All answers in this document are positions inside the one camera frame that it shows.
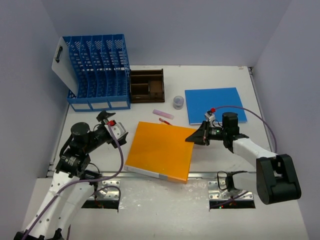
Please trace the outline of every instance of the cable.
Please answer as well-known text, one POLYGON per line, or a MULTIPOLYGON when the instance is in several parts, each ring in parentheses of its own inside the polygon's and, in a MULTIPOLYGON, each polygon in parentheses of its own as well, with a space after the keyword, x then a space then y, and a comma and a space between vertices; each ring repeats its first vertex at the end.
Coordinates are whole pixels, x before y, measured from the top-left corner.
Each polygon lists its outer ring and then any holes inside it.
POLYGON ((64 154, 66 148, 68 147, 68 145, 71 143, 73 139, 72 134, 69 136, 69 138, 67 139, 67 141, 64 143, 64 145, 62 146, 60 153, 59 153, 59 157, 61 158, 61 156, 64 154))
POLYGON ((66 185, 62 186, 59 191, 57 191, 56 195, 48 202, 48 204, 44 207, 44 209, 39 213, 38 217, 34 220, 34 222, 32 223, 32 225, 30 226, 30 228, 25 232, 25 234, 23 235, 23 238, 21 240, 26 240, 27 236, 30 234, 31 230, 35 227, 35 225, 37 224, 37 222, 41 219, 41 217, 44 215, 44 213, 48 210, 48 208, 52 205, 52 203, 57 199, 57 197, 60 195, 60 193, 65 190, 66 188, 70 187, 71 185, 74 184, 79 184, 79 183, 97 183, 97 182, 101 182, 101 181, 107 181, 110 179, 113 179, 114 177, 118 176, 119 173, 121 173, 122 168, 124 167, 124 154, 122 152, 122 149, 120 147, 120 144, 115 136, 115 134, 112 132, 111 126, 108 125, 108 129, 109 132, 111 134, 111 137, 113 138, 119 153, 120 153, 120 158, 121 158, 121 165, 119 170, 113 174, 112 176, 107 176, 107 177, 103 177, 103 178, 99 178, 99 179, 85 179, 85 180, 77 180, 77 181, 73 181, 73 182, 69 182, 66 185))
POLYGON ((219 188, 221 191, 227 190, 227 189, 228 189, 227 187, 224 188, 224 189, 221 189, 221 187, 220 187, 219 173, 225 173, 226 176, 227 176, 228 174, 227 174, 225 171, 218 171, 217 174, 216 174, 216 181, 218 182, 218 188, 219 188))
POLYGON ((100 173, 100 170, 99 170, 99 168, 97 167, 97 165, 95 165, 95 164, 94 164, 94 163, 92 163, 92 162, 90 162, 89 164, 90 164, 90 165, 95 166, 95 167, 96 167, 96 169, 98 170, 98 173, 100 173))
POLYGON ((214 127, 215 127, 215 124, 214 124, 215 121, 218 123, 219 127, 222 127, 222 126, 220 125, 220 122, 219 122, 217 119, 215 119, 215 120, 212 121, 212 124, 213 124, 214 127))
POLYGON ((70 230, 71 230, 71 225, 68 227, 68 233, 66 234, 66 239, 65 240, 69 240, 70 230))
POLYGON ((221 203, 218 203, 218 204, 215 204, 213 206, 211 206, 210 208, 213 209, 213 208, 217 208, 217 207, 220 207, 222 205, 225 205, 225 204, 229 204, 229 203, 232 203, 234 200, 238 199, 238 198, 241 198, 243 195, 246 195, 248 193, 248 191, 245 191, 244 193, 241 193, 233 198, 230 198, 229 200, 227 201, 224 201, 224 202, 221 202, 221 203))
POLYGON ((95 128, 96 128, 97 126, 99 126, 99 125, 101 125, 101 124, 99 123, 99 124, 97 124, 97 125, 94 125, 92 132, 94 132, 94 131, 95 131, 95 128))
POLYGON ((255 115, 258 119, 260 119, 264 125, 269 129, 272 137, 273 137, 273 141, 274 141, 274 152, 277 153, 278 151, 278 144, 277 144, 277 138, 276 138, 276 135, 274 133, 274 131, 272 131, 271 127, 269 126, 269 124, 263 120, 262 117, 260 117, 259 115, 257 115, 256 113, 254 113, 253 111, 245 108, 245 107, 242 107, 242 106, 232 106, 232 105, 226 105, 226 106, 218 106, 215 108, 215 110, 218 110, 218 109, 222 109, 222 108, 234 108, 234 109, 242 109, 242 110, 245 110, 245 111, 248 111, 249 113, 255 115))

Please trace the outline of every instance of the brown wooden organizer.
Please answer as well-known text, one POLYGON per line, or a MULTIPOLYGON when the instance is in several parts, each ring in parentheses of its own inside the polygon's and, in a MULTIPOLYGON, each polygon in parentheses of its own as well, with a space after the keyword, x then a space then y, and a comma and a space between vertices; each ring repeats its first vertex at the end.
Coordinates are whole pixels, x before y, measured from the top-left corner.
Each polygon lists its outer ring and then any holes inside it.
POLYGON ((131 103, 163 103, 165 101, 164 70, 131 70, 131 103))

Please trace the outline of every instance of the red marker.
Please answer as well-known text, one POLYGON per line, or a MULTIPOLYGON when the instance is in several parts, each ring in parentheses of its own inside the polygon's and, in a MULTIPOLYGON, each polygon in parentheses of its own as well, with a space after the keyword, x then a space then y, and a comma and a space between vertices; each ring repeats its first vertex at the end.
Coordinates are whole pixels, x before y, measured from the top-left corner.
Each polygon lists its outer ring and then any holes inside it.
POLYGON ((159 121, 163 122, 165 124, 168 124, 168 125, 172 125, 171 123, 167 122, 166 120, 163 120, 161 117, 159 117, 159 121))

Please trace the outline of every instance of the blue folder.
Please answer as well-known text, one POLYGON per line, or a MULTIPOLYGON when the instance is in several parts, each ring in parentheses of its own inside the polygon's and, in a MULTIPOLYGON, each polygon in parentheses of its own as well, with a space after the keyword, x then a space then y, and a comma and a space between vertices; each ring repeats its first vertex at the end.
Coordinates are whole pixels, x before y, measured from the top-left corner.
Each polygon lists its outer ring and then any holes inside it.
MULTIPOLYGON (((212 89, 192 89, 185 90, 185 101, 188 111, 189 124, 201 124, 205 120, 205 113, 211 108, 220 106, 242 107, 241 99, 235 87, 212 88, 212 89)), ((220 123, 222 114, 233 112, 238 114, 239 123, 247 122, 245 111, 238 108, 221 108, 214 115, 220 123)))

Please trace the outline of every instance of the white clipboard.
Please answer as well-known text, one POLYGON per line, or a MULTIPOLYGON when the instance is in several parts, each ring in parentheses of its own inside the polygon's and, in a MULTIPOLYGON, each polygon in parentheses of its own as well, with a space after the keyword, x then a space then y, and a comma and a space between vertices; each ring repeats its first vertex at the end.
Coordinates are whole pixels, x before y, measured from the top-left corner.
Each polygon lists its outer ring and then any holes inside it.
POLYGON ((60 37, 58 46, 56 47, 51 69, 73 92, 73 94, 77 96, 78 81, 69 58, 68 46, 62 37, 60 37))

